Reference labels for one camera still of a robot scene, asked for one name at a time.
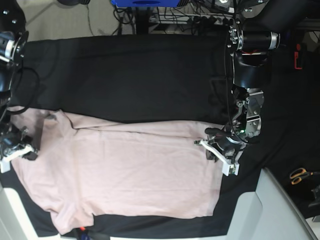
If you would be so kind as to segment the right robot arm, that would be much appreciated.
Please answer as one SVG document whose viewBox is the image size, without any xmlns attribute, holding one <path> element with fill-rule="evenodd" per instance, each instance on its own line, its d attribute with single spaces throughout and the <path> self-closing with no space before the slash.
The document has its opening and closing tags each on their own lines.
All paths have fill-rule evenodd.
<svg viewBox="0 0 320 240">
<path fill-rule="evenodd" d="M 25 45 L 29 32 L 26 30 L 26 17 L 16 0 L 0 2 L 0 172 L 11 169 L 10 162 L 16 158 L 34 161 L 38 157 L 38 149 L 33 139 L 27 135 L 27 127 L 17 128 L 11 117 L 24 113 L 35 99 L 40 85 L 37 72 L 30 69 L 36 77 L 34 91 L 24 108 L 10 111 L 9 105 L 13 97 L 12 83 L 17 72 L 23 73 L 27 67 L 23 65 Z"/>
</svg>

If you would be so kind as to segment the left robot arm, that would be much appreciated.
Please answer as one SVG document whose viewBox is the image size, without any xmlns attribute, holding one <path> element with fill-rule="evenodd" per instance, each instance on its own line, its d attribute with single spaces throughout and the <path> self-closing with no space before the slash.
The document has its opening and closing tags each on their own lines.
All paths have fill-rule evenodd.
<svg viewBox="0 0 320 240">
<path fill-rule="evenodd" d="M 197 141 L 209 160 L 222 162 L 226 176 L 239 173 L 239 159 L 262 128 L 263 87 L 270 82 L 272 51 L 281 34 L 319 6 L 317 0 L 235 0 L 224 47 L 226 102 L 234 103 L 223 128 L 208 128 Z"/>
</svg>

